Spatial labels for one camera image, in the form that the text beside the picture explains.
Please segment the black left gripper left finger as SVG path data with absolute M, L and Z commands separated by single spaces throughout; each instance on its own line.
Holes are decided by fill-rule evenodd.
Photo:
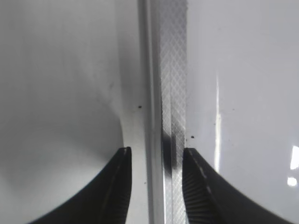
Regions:
M 132 190 L 132 151 L 117 150 L 108 164 L 76 195 L 35 224 L 124 224 Z

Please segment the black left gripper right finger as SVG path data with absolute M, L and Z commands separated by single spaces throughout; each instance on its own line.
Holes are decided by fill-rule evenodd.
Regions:
M 227 150 L 212 164 L 183 153 L 183 198 L 191 224 L 296 223 L 296 171 L 291 153 Z

